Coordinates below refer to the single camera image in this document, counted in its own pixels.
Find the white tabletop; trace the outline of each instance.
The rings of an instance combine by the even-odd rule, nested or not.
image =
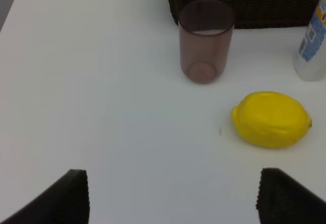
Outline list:
[[[292,67],[303,32],[236,30],[223,76],[200,86],[180,70],[167,0],[15,0],[0,33],[0,220],[69,169],[88,171],[91,224],[258,224],[263,167],[326,199],[326,81]],[[235,134],[231,108],[261,90],[310,113],[297,145]]]

